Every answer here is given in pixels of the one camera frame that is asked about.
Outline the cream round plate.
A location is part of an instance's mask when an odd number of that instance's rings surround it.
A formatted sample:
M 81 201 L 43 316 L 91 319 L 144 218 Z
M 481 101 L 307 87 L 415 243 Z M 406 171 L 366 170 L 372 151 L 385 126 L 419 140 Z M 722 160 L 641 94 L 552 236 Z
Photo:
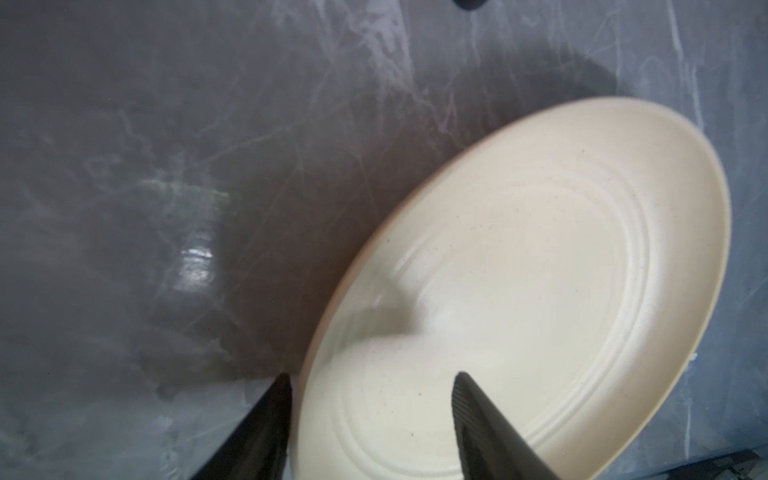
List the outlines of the cream round plate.
M 648 101 L 575 101 L 448 162 L 365 244 L 299 377 L 297 479 L 459 479 L 469 374 L 563 479 L 597 477 L 712 316 L 731 202 L 710 141 Z

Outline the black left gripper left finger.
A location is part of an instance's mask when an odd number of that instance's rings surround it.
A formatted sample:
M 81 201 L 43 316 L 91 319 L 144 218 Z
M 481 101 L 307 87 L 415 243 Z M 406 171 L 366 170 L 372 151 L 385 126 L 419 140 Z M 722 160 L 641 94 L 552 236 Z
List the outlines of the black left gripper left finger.
M 290 376 L 281 373 L 192 478 L 282 479 L 291 432 L 292 400 Z

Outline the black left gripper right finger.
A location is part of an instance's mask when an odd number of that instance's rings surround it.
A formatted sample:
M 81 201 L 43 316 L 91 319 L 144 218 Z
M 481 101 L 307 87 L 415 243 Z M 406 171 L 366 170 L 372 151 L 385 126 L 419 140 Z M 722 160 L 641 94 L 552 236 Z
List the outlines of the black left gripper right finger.
M 558 479 L 466 372 L 454 379 L 451 408 L 466 479 Z

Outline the steel wire dish rack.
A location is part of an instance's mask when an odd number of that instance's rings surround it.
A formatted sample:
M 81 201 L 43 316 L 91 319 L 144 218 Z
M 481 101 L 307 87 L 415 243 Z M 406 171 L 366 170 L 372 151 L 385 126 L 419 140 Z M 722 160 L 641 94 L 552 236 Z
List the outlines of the steel wire dish rack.
M 474 11 L 481 8 L 487 0 L 453 0 L 453 2 L 462 10 Z

